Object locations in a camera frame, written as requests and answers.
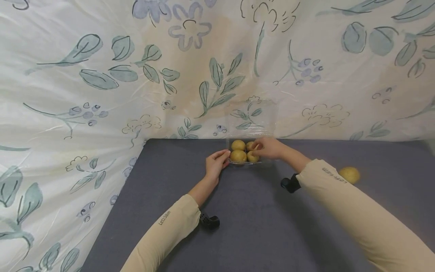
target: black wrist tracker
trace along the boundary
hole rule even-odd
[[[221,221],[217,216],[208,217],[205,212],[201,212],[199,222],[207,230],[217,229],[221,225]]]
[[[281,180],[281,187],[286,189],[291,194],[296,192],[298,189],[301,188],[301,186],[299,185],[299,180],[296,178],[297,175],[298,173],[294,174],[290,179],[283,178]]]

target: gray table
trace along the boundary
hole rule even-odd
[[[356,186],[435,251],[435,157],[420,143],[284,143],[337,169],[358,168]],[[222,140],[149,140],[81,272],[118,272],[154,221],[203,177],[204,158],[224,147]],[[220,218],[220,228],[196,228],[159,271],[373,271],[325,208],[303,189],[289,194],[280,187],[293,173],[278,161],[227,168],[203,208]]]

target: beige sleeve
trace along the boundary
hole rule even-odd
[[[190,195],[182,196],[148,229],[121,272],[156,271],[171,250],[198,226],[200,215],[195,200]]]
[[[428,272],[435,255],[420,238],[381,205],[343,179],[325,161],[310,162],[296,176],[363,249],[379,271]]]

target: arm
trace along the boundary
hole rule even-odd
[[[198,226],[199,207],[219,183],[219,174],[228,165],[229,155],[229,151],[222,150],[206,159],[205,177],[148,229],[121,272],[156,271],[172,249]]]
[[[417,235],[335,168],[311,161],[275,139],[260,141],[257,154],[281,158],[299,172],[301,187],[331,212],[379,271],[426,272],[435,267],[434,253]]]

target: clear plastic container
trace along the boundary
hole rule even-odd
[[[250,97],[244,101],[232,101],[225,107],[226,141],[231,151],[231,144],[235,140],[242,140],[245,144],[261,137],[273,137],[276,126],[278,107],[272,100],[260,100]],[[270,160],[261,158],[257,162],[234,162],[235,165],[261,165]]]

